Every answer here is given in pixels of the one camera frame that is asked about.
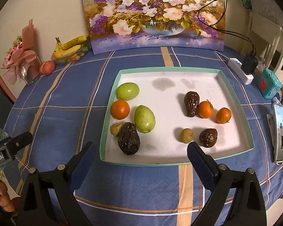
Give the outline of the person left hand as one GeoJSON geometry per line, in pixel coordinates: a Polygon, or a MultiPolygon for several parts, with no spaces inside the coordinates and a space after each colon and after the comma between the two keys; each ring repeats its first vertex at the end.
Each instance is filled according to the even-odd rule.
{"type": "Polygon", "coordinates": [[[7,186],[3,181],[0,182],[0,206],[6,212],[13,212],[15,210],[13,202],[7,192],[7,186]]]}

